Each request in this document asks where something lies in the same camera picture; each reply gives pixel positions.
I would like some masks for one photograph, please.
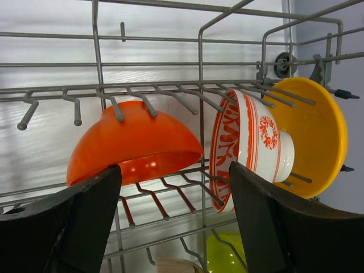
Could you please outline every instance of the orange bowl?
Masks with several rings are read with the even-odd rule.
[[[174,173],[199,161],[200,142],[181,122],[158,111],[150,116],[144,102],[118,104],[125,121],[117,120],[113,107],[80,139],[67,168],[67,186],[118,164],[123,185]]]

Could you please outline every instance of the metal tine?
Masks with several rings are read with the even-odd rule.
[[[222,107],[220,107],[219,105],[217,105],[215,102],[213,102],[212,100],[210,100],[208,97],[202,95],[200,92],[188,90],[186,88],[183,88],[180,84],[177,84],[176,87],[178,89],[180,89],[183,93],[198,96],[200,99],[202,99],[204,102],[206,102],[207,104],[209,104],[211,107],[215,108],[217,111],[219,111],[219,112],[223,112],[224,111],[224,109]]]
[[[18,207],[20,207],[20,206],[21,206],[21,204],[22,204],[22,203],[16,203],[16,204],[13,206],[13,208],[12,208],[12,209],[17,209]]]
[[[106,100],[111,101],[111,104],[114,108],[118,121],[124,121],[124,116],[121,113],[118,103],[116,102],[116,99],[113,96],[110,96],[108,94],[103,94],[103,93],[101,93],[101,91],[99,89],[96,89],[96,96],[99,98],[104,98]]]
[[[216,175],[210,175],[209,173],[205,172],[205,171],[200,171],[204,176],[206,176],[209,179],[213,179],[213,180],[221,180],[223,182],[225,182],[227,185],[230,185],[230,181],[226,178],[223,178],[221,176],[216,176]]]
[[[107,268],[109,269],[109,273],[113,273],[113,264],[111,263],[111,258],[107,259]]]
[[[196,252],[194,252],[194,251],[192,251],[192,250],[190,250],[190,249],[187,247],[186,242],[185,242],[185,240],[184,240],[184,238],[183,238],[183,237],[182,237],[182,238],[180,238],[180,240],[181,240],[181,243],[182,243],[182,245],[183,245],[184,250],[185,250],[185,251],[186,251],[189,255],[195,256],[195,257],[198,259],[198,261],[200,262],[200,264],[201,264],[201,266],[202,266],[202,269],[203,269],[205,272],[207,272],[206,267],[205,267],[204,260],[202,259],[201,255],[200,255],[200,254],[198,254],[198,253],[196,253]]]
[[[228,90],[232,87],[227,87],[227,86],[224,86],[223,84],[216,84],[216,86],[220,87],[220,88],[223,88],[225,90]],[[250,97],[253,97],[255,98],[256,100],[260,101],[262,104],[264,104],[265,106],[268,106],[269,108],[274,108],[275,107],[275,104],[273,104],[272,102],[269,102],[269,101],[265,101],[263,100],[262,98],[259,98],[253,94],[249,94],[248,92],[245,92],[244,90],[239,90],[241,93],[244,93],[244,94],[247,94],[248,96]]]
[[[293,59],[293,42],[289,43],[289,60],[292,61]],[[293,77],[293,68],[291,65],[288,66],[288,76],[289,78]]]
[[[216,202],[218,202],[218,204],[220,205],[220,206],[223,206],[224,205],[224,202],[222,202],[216,195],[214,195],[213,193],[212,193],[212,191],[210,191],[210,189],[208,188],[208,187],[206,187],[205,185],[204,185],[204,183],[202,182],[202,181],[197,181],[197,180],[192,180],[192,179],[190,179],[190,178],[188,178],[185,174],[183,174],[183,173],[181,173],[181,176],[183,177],[183,179],[187,182],[187,183],[190,183],[190,184],[193,184],[193,185],[199,185],[199,186],[201,186],[204,190],[205,190],[205,192],[209,195],[209,196],[211,196],[211,198],[212,199],[214,199]]]
[[[23,97],[22,101],[26,104],[31,104],[28,111],[25,113],[22,120],[18,123],[17,128],[20,131],[24,131],[28,127],[28,123],[31,120],[32,116],[34,115],[35,110],[38,108],[39,101],[31,98],[33,92],[28,91],[25,96]]]
[[[119,248],[119,250],[123,250],[123,243],[122,243],[122,240],[121,240],[120,218],[119,218],[119,209],[118,209],[118,207],[116,207],[116,210],[115,210],[115,226],[116,226],[116,237],[117,237],[117,240],[118,240],[118,248]],[[120,258],[121,272],[126,272],[124,255],[121,254],[119,256],[119,258]]]
[[[123,42],[125,42],[126,39],[124,38],[125,37],[125,23],[124,22],[120,23],[120,33],[121,33],[121,40]]]
[[[184,107],[186,107],[187,110],[190,111],[193,115],[198,115],[198,110],[194,108],[192,105],[190,105],[185,99],[178,96],[176,93],[167,90],[161,90],[157,85],[153,85],[153,87],[158,93],[175,98],[179,103],[181,103]]]
[[[332,33],[329,32],[328,36],[327,36],[328,38],[326,40],[326,54],[325,54],[326,58],[330,57],[330,55],[331,55],[331,41],[332,41],[331,35],[332,35]]]
[[[296,174],[294,172],[291,172],[290,176],[293,176],[293,177],[295,177],[295,178],[297,178],[299,180],[305,181],[306,183],[312,183],[312,179],[304,177],[302,175],[298,175],[298,174]]]
[[[245,269],[245,271],[246,271],[246,272],[248,272],[248,268],[247,268],[247,266],[246,266],[245,262],[244,262],[244,261],[243,261],[243,259],[240,257],[240,255],[238,254],[238,252],[237,252],[237,250],[235,249],[235,247],[234,247],[231,243],[229,243],[229,242],[225,242],[224,240],[222,240],[222,239],[218,236],[217,232],[216,232],[214,229],[212,229],[211,231],[212,231],[212,234],[214,234],[214,236],[215,236],[216,240],[217,240],[219,243],[222,243],[223,245],[229,246],[229,247],[231,248],[231,250],[233,251],[233,253],[235,254],[235,256],[238,258],[239,262],[241,263],[241,265],[243,266],[243,268]]]
[[[130,96],[133,96],[133,97],[137,97],[137,98],[141,98],[144,103],[146,104],[148,110],[149,110],[149,113],[152,117],[156,118],[158,116],[158,113],[157,111],[154,109],[154,107],[150,104],[148,98],[146,95],[144,94],[139,94],[139,93],[135,93],[133,91],[131,91],[131,88],[129,86],[125,87],[126,88],[126,91],[128,93],[128,95]]]
[[[194,208],[194,206],[191,204],[191,202],[188,200],[187,196],[183,193],[182,189],[176,185],[171,185],[171,184],[168,184],[166,182],[166,180],[161,177],[160,178],[160,181],[162,181],[163,185],[166,187],[166,188],[171,188],[171,189],[175,189],[178,191],[179,195],[181,196],[181,198],[183,199],[183,201],[186,203],[187,207],[189,208],[189,210],[191,211],[191,213],[196,213],[196,209]]]
[[[139,183],[136,183],[135,185],[136,185],[136,188],[138,189],[139,192],[146,193],[146,194],[152,196],[152,198],[154,200],[154,203],[157,205],[160,213],[163,216],[163,219],[168,220],[169,219],[169,215],[167,214],[166,210],[164,209],[162,203],[159,201],[159,199],[158,199],[157,195],[155,194],[155,192],[149,191],[148,189],[142,189],[140,187],[140,184]]]
[[[236,100],[230,98],[228,95],[226,95],[225,93],[219,91],[219,90],[214,90],[214,89],[209,89],[209,88],[206,88],[204,87],[202,84],[197,84],[197,86],[199,88],[201,88],[203,91],[207,92],[207,93],[211,93],[211,94],[217,94],[221,97],[223,97],[224,99],[230,101],[231,103],[233,103],[234,105],[237,104]]]
[[[261,85],[261,84],[252,84],[253,86],[257,87],[257,88],[260,88],[262,90],[271,90],[271,91],[276,91],[278,93],[281,93],[281,94],[284,94],[288,97],[291,97],[291,98],[294,98],[298,101],[302,101],[302,102],[305,102],[306,104],[310,104],[310,105],[315,105],[316,103],[314,101],[311,101],[311,100],[308,100],[306,98],[303,98],[303,97],[300,97],[300,96],[297,96],[297,95],[294,95],[290,92],[287,92],[287,91],[284,91],[284,90],[281,90],[281,89],[278,89],[278,88],[274,88],[274,87],[269,87],[267,85]]]
[[[271,94],[271,93],[265,92],[265,91],[263,91],[263,90],[260,90],[260,89],[257,89],[257,88],[252,88],[252,87],[247,87],[247,86],[244,86],[244,85],[241,85],[241,84],[235,84],[235,85],[236,85],[237,87],[239,87],[239,88],[241,88],[241,89],[245,89],[245,90],[247,90],[247,91],[258,92],[258,93],[260,93],[260,94],[262,94],[262,95],[264,95],[264,96],[267,96],[267,97],[273,98],[273,99],[275,99],[276,101],[279,101],[279,102],[281,102],[281,103],[283,103],[283,104],[286,104],[286,105],[288,105],[288,106],[290,106],[290,107],[295,107],[295,106],[296,106],[296,104],[295,104],[294,102],[287,101],[287,100],[285,100],[285,99],[283,99],[283,98],[280,98],[280,97],[278,97],[278,96],[276,96],[276,95],[273,95],[273,94]]]
[[[73,124],[75,124],[76,126],[81,126],[82,120],[81,120],[80,100],[78,98],[68,96],[67,90],[63,90],[62,99],[65,101],[73,102],[75,104],[75,120],[73,121]]]
[[[98,0],[92,0],[92,33],[93,33],[93,44],[96,57],[97,78],[99,84],[104,84],[104,74],[102,73],[102,61],[101,61],[100,39],[98,37],[97,18],[98,18]],[[104,88],[100,89],[100,93],[105,94]],[[106,109],[106,101],[105,98],[102,98],[101,110],[104,111],[105,109]]]
[[[147,255],[148,255],[148,260],[149,260],[149,262],[150,262],[153,266],[155,266],[155,262],[154,262],[154,260],[153,260],[152,254],[151,254],[151,252],[150,252],[150,248],[149,248],[149,247],[147,247],[147,248],[146,248],[146,250],[147,250]]]
[[[283,185],[287,186],[287,187],[293,187],[293,184],[291,182],[288,182],[288,181],[282,181],[281,182]]]
[[[129,222],[129,227],[131,229],[135,228],[135,222],[134,222],[134,219],[133,219],[133,217],[131,215],[131,212],[130,212],[129,206],[127,204],[126,198],[123,197],[123,196],[119,196],[119,199],[123,203],[123,207],[124,207],[124,211],[125,211],[125,214],[126,214],[126,218],[127,218],[127,221]]]

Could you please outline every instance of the bowl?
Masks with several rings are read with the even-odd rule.
[[[118,104],[125,121],[113,107],[79,140],[67,168],[67,186],[75,185],[110,165],[121,168],[123,185],[174,173],[199,161],[200,142],[180,121],[158,111],[150,116],[142,101]]]
[[[290,134],[295,142],[295,165],[293,173],[311,179],[306,183],[290,176],[287,181],[292,187],[277,183],[303,198],[319,195],[335,179],[342,167],[348,149],[348,129],[344,115],[332,95],[318,83],[307,78],[295,77],[283,80],[274,86],[292,94],[315,101],[309,105],[295,100],[296,107],[278,103],[270,109],[280,130]],[[291,98],[281,93],[270,93],[285,99]]]
[[[239,233],[219,233],[219,238],[232,244],[246,264],[243,243]],[[214,235],[207,240],[207,269],[209,273],[246,273],[230,246],[219,242]]]
[[[210,150],[209,172],[229,179],[232,161],[243,164],[269,182],[282,182],[291,173],[295,157],[292,138],[279,131],[272,114],[260,101],[234,89],[223,98],[217,113]],[[212,200],[217,212],[234,208],[231,188],[223,180],[210,179],[211,191],[223,202]]]

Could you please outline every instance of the white bowl with orange pattern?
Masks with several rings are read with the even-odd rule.
[[[291,136],[279,131],[268,108],[235,89],[223,98],[224,109],[216,115],[210,150],[209,172],[229,179],[229,167],[237,161],[269,182],[282,182],[291,173],[295,148]],[[222,180],[210,179],[210,190],[223,202],[212,200],[217,212],[234,209],[231,188]]]

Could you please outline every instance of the dishwasher rack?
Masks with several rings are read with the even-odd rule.
[[[328,78],[330,74],[330,66],[333,61],[336,64],[339,64],[341,60],[353,59],[358,57],[364,57],[364,52],[350,53],[350,54],[342,54],[341,45],[342,38],[345,35],[352,34],[355,32],[363,31],[364,28],[356,28],[354,30],[343,31],[343,24],[339,19],[334,18],[326,18],[322,17],[323,15],[332,13],[334,11],[344,9],[346,7],[352,6],[354,4],[363,2],[362,0],[351,0],[341,3],[336,6],[332,6],[323,11],[316,12],[309,16],[304,16],[300,14],[291,14],[291,13],[277,13],[272,11],[260,11],[260,10],[250,10],[243,9],[244,6],[252,2],[253,0],[242,0],[237,3],[235,6],[221,7],[221,6],[212,6],[212,5],[199,5],[192,3],[180,3],[180,2],[169,2],[169,1],[155,1],[155,0],[107,0],[105,2],[114,2],[124,5],[145,5],[145,6],[154,6],[154,7],[163,7],[163,8],[173,8],[173,9],[187,9],[187,10],[200,10],[200,11],[212,11],[219,13],[214,19],[210,22],[203,25],[198,34],[196,34],[197,38],[163,38],[163,37],[145,37],[145,36],[126,36],[125,32],[125,24],[121,22],[121,35],[120,36],[106,36],[98,34],[98,0],[92,0],[90,3],[90,8],[92,8],[92,35],[75,35],[75,34],[40,34],[40,33],[22,33],[22,32],[0,32],[0,37],[20,37],[20,38],[48,38],[48,39],[88,39],[94,41],[94,50],[96,55],[96,63],[0,63],[0,68],[35,68],[35,67],[97,67],[97,76],[98,76],[98,84],[89,84],[89,85],[64,85],[64,86],[36,86],[36,87],[26,87],[26,88],[2,88],[0,89],[0,102],[13,102],[13,101],[23,101],[27,104],[30,104],[29,109],[24,115],[23,119],[18,123],[18,129],[25,130],[28,126],[29,121],[31,120],[34,112],[36,111],[40,100],[66,100],[73,102],[75,104],[75,120],[74,124],[79,126],[82,124],[81,115],[80,115],[80,98],[84,97],[99,97],[101,100],[101,108],[102,110],[106,109],[106,100],[109,100],[112,106],[117,110],[117,103],[115,100],[115,96],[134,96],[141,98],[147,105],[151,115],[156,117],[156,111],[153,108],[153,105],[148,100],[146,95],[149,94],[162,94],[165,96],[171,96],[176,99],[179,103],[181,103],[185,108],[187,108],[193,115],[199,115],[200,117],[200,141],[203,144],[205,142],[204,137],[204,107],[205,103],[215,108],[217,111],[222,111],[221,107],[211,101],[204,94],[213,93],[217,94],[221,97],[226,97],[224,94],[224,90],[233,86],[234,88],[242,91],[242,92],[256,92],[258,95],[255,96],[258,100],[263,102],[268,107],[275,107],[275,104],[269,103],[263,99],[264,96],[270,96],[276,99],[277,103],[284,103],[290,107],[295,107],[295,100],[304,101],[310,105],[314,105],[314,101],[306,100],[305,98],[295,96],[293,94],[289,94],[283,90],[277,89],[278,92],[285,93],[289,99],[284,100],[281,98],[277,98],[274,95],[267,93],[267,90],[272,89],[271,85],[278,82],[279,80],[270,79],[267,77],[267,67],[268,66],[278,66],[282,65],[280,62],[268,62],[266,60],[266,47],[267,45],[272,46],[286,46],[289,48],[289,61],[285,62],[285,66],[289,68],[289,77],[293,77],[294,67],[298,65],[306,65],[306,64],[317,64],[324,65],[324,69],[326,69],[326,74],[321,75],[321,78],[324,79],[325,87],[327,87]],[[281,25],[280,27],[275,27],[269,31],[267,31],[263,37],[261,42],[257,41],[244,41],[244,40],[223,40],[223,39],[204,39],[203,34],[204,31],[209,27],[213,26],[217,22],[223,20],[230,14],[241,14],[244,15],[256,15],[256,16],[269,16],[275,18],[284,18],[289,19],[288,23]],[[336,34],[327,34],[326,36],[312,39],[304,42],[268,42],[267,38],[269,35],[280,31],[289,29],[294,27],[297,24],[306,22],[308,20],[313,20],[316,22],[322,23],[332,23],[337,25],[338,31]],[[336,54],[333,56],[330,52],[331,50],[331,41],[333,38],[337,38],[336,45]],[[100,51],[100,40],[121,40],[123,42],[128,40],[135,41],[154,41],[154,42],[186,42],[186,43],[197,43],[198,44],[198,62],[149,62],[149,63],[103,63],[102,56]],[[316,59],[312,60],[297,60],[293,59],[293,47],[302,46],[309,43],[315,43],[319,41],[326,40],[326,56],[320,58],[320,61]],[[256,44],[262,46],[262,58],[257,62],[204,62],[203,61],[203,45],[205,43],[224,43],[224,44]],[[198,80],[196,81],[160,81],[160,82],[121,82],[117,84],[104,84],[104,67],[150,67],[150,66],[198,66]],[[204,80],[204,67],[209,65],[233,65],[233,66],[241,66],[241,65],[255,65],[257,66],[257,77],[256,79],[245,79],[245,80]],[[117,92],[108,92],[108,89],[118,89]],[[82,92],[77,94],[68,95],[68,92],[79,92],[83,90],[92,90],[92,92]],[[186,100],[180,96],[181,93],[192,94],[199,98],[199,109],[194,108],[191,104],[189,104]],[[123,116],[122,113],[117,112],[118,119],[122,122]],[[206,194],[217,201],[219,201],[218,197],[215,196],[209,188],[206,186],[208,179],[222,179],[221,177],[214,177],[207,173],[208,171],[208,159],[203,158],[197,166],[192,166],[192,168],[188,168],[177,173],[174,173],[171,176],[178,176],[182,180],[185,181],[184,185],[172,185],[166,181],[166,177],[161,177],[159,179],[159,183],[164,187],[161,190],[151,191],[148,189],[144,189],[139,183],[136,184],[136,189],[139,192],[135,195],[130,196],[120,196],[120,202],[125,210],[125,214],[127,216],[127,221],[129,227],[121,228],[121,223],[119,219],[119,211],[117,209],[115,213],[115,231],[112,231],[110,235],[116,235],[118,241],[119,251],[115,251],[112,253],[107,253],[104,256],[104,259],[107,260],[107,264],[109,266],[109,272],[113,272],[113,268],[111,266],[111,259],[115,257],[119,257],[122,272],[125,272],[125,261],[123,260],[123,255],[129,253],[131,251],[145,249],[148,260],[151,264],[155,265],[155,261],[151,255],[150,247],[153,247],[157,244],[179,240],[182,244],[184,250],[193,256],[195,256],[198,261],[201,263],[205,272],[207,272],[207,260],[206,260],[206,239],[207,239],[207,231],[212,231],[213,235],[220,241],[221,243],[228,245],[232,248],[234,253],[237,255],[239,261],[242,263],[244,268],[246,265],[242,261],[241,257],[238,256],[235,248],[227,242],[224,242],[218,237],[216,228],[228,224],[232,224],[236,222],[235,217],[230,220],[222,221],[217,224],[208,225],[206,222],[207,214],[209,213],[211,208],[206,207],[205,199]],[[197,175],[200,177],[199,180],[190,179],[187,175]],[[301,178],[306,181],[309,178],[302,176],[304,174],[298,174],[296,177]],[[4,197],[13,197],[15,200],[6,201],[0,203],[0,213],[3,213],[4,209],[12,209],[16,208],[22,204],[26,204],[29,202],[33,202],[39,200],[47,195],[42,194],[42,191],[48,189],[61,190],[65,187],[65,183],[53,184],[43,187],[30,188],[25,190],[0,193],[0,198]],[[193,187],[195,190],[201,191],[202,198],[202,208],[196,209],[189,198],[184,194],[182,189]],[[157,195],[163,192],[176,191],[178,195],[181,197],[180,202],[186,205],[189,209],[188,213],[176,215],[170,217],[161,202],[159,201]],[[16,198],[18,195],[22,195],[24,193],[34,192],[37,195],[34,197],[28,198]],[[143,196],[151,196],[154,200],[162,219],[150,221],[143,224],[135,223],[133,214],[131,213],[130,207],[128,205],[128,201],[134,198],[141,198]],[[140,245],[135,245],[133,247],[129,247],[127,249],[123,249],[122,246],[122,233],[131,229],[142,228],[149,225],[157,225],[161,224],[166,220],[174,220],[182,217],[188,217],[191,214],[200,214],[202,217],[201,227],[197,229],[192,229],[185,233],[180,233],[177,235],[173,235],[167,238],[158,239],[152,242],[143,243]],[[204,249],[202,255],[190,250],[185,243],[184,238],[196,234],[202,233]]]

